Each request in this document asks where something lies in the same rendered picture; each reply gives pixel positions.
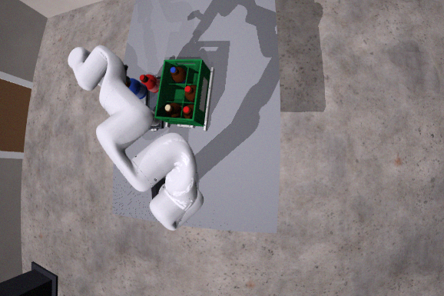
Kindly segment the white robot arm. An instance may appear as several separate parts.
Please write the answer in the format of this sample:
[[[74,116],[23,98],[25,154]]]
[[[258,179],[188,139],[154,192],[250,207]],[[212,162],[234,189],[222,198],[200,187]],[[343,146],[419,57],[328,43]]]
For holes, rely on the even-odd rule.
[[[99,45],[92,52],[74,48],[68,64],[84,90],[95,89],[104,77],[99,100],[110,117],[97,127],[98,140],[136,190],[147,191],[166,176],[159,194],[151,200],[150,210],[164,227],[177,230],[204,203],[194,182],[197,163],[190,145],[178,133],[168,133],[130,160],[125,149],[149,130],[154,116],[126,86],[123,61],[112,50]]]

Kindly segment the brown bottle with red cap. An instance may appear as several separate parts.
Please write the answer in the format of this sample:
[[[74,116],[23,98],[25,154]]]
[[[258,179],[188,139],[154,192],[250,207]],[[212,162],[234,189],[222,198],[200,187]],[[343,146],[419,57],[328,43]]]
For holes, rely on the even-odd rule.
[[[186,86],[184,90],[185,90],[184,95],[186,99],[191,102],[194,102],[197,86],[196,85]]]
[[[188,107],[187,107],[188,106]],[[193,117],[193,110],[194,110],[194,105],[187,105],[186,107],[184,107],[183,111],[184,111],[184,117],[185,118],[189,118],[192,119]]]

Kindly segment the brown bottle with blue cap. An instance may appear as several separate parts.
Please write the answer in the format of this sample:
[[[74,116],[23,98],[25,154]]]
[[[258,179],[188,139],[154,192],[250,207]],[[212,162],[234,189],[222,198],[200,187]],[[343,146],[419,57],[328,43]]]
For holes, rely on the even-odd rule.
[[[187,72],[181,67],[172,67],[171,68],[171,78],[177,84],[182,84],[186,82]]]

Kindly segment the green crate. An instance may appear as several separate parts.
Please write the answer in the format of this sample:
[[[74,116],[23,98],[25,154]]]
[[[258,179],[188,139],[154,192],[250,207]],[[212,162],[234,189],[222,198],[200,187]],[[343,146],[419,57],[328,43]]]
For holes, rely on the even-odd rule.
[[[194,64],[177,64],[177,63],[194,63]],[[171,68],[181,67],[187,71],[186,83],[177,84],[171,78]],[[207,95],[210,83],[210,69],[206,66],[202,59],[174,59],[164,60],[163,70],[161,74],[161,82],[157,96],[157,105],[155,113],[163,121],[174,125],[204,125]],[[195,102],[186,99],[184,92],[188,85],[196,85]],[[188,102],[186,102],[188,101]],[[182,106],[181,118],[168,118],[165,106],[170,103],[177,103]],[[184,107],[194,105],[193,118],[184,117]]]

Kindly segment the blue bottle with light blue label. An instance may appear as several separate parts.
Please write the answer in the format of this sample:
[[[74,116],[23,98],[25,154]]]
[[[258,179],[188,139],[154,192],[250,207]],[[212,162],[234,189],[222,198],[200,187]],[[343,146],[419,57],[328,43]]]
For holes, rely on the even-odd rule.
[[[130,81],[131,83],[126,81],[126,86],[132,90],[139,99],[144,98],[147,94],[147,86],[134,78],[130,78]]]

